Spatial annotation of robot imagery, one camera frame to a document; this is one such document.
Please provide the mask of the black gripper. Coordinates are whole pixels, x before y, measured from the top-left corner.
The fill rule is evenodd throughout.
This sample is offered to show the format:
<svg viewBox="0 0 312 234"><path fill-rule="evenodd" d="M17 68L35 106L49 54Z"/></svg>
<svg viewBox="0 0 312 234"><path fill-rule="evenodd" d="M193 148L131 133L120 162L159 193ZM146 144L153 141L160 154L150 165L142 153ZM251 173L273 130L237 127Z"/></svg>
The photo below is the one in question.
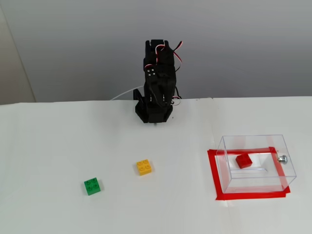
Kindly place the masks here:
<svg viewBox="0 0 312 234"><path fill-rule="evenodd" d="M145 97L147 101L160 105L160 88L157 72L169 83L162 84L162 106L171 104L175 93L176 72L174 52L169 47L156 48L156 66L145 68Z"/></svg>

